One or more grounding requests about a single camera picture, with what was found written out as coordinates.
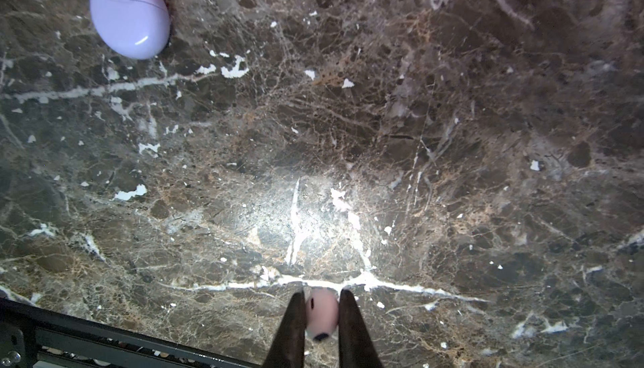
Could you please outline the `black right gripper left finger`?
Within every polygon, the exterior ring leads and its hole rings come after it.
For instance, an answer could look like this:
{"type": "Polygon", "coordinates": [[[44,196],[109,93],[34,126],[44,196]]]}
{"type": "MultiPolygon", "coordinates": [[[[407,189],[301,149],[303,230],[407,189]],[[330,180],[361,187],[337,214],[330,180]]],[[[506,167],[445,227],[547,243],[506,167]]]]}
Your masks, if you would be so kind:
{"type": "Polygon", "coordinates": [[[303,368],[306,324],[305,293],[300,291],[290,299],[262,367],[303,368]]]}

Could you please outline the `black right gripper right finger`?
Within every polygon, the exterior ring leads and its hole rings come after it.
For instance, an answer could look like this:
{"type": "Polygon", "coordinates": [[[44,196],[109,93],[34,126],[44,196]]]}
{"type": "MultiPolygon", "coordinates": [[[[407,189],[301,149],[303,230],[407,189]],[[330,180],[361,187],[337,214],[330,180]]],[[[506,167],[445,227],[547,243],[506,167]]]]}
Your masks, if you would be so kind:
{"type": "Polygon", "coordinates": [[[349,289],[340,292],[339,360],[341,368],[384,368],[349,289]]]}

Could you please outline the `white earbud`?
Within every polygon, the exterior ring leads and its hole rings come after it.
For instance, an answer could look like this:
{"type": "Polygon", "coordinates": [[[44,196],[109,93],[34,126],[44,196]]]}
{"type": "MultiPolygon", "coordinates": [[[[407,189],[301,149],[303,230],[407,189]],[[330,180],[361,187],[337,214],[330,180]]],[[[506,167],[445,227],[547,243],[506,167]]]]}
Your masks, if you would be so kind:
{"type": "Polygon", "coordinates": [[[339,302],[329,289],[315,288],[306,301],[306,330],[315,342],[335,333],[339,321],[339,302]]]}

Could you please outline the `purple earbud charging case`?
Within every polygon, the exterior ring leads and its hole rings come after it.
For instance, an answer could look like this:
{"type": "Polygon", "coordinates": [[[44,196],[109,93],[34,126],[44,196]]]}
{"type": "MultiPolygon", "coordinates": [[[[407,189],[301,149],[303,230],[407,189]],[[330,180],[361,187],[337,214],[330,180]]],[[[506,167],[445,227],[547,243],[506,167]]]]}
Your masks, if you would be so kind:
{"type": "Polygon", "coordinates": [[[164,0],[90,0],[92,23],[103,42],[130,59],[152,59],[170,36],[164,0]]]}

